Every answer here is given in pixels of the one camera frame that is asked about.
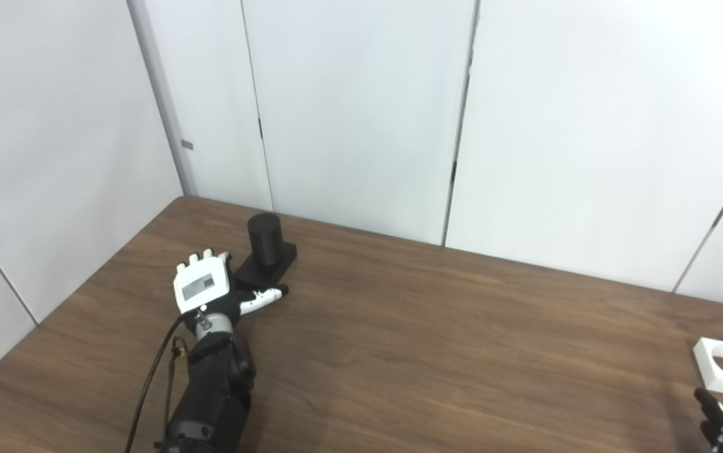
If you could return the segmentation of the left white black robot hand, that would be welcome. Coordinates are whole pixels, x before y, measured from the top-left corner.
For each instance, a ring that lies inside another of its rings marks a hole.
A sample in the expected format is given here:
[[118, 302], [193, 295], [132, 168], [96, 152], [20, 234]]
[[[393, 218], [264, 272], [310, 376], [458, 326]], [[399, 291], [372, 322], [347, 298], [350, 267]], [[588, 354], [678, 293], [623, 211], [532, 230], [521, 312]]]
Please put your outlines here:
[[216, 255], [212, 249], [189, 256], [188, 263], [177, 265], [172, 282], [180, 315], [223, 312], [240, 318], [255, 312], [289, 293], [289, 287], [273, 286], [261, 290], [239, 289], [232, 275], [228, 252]]

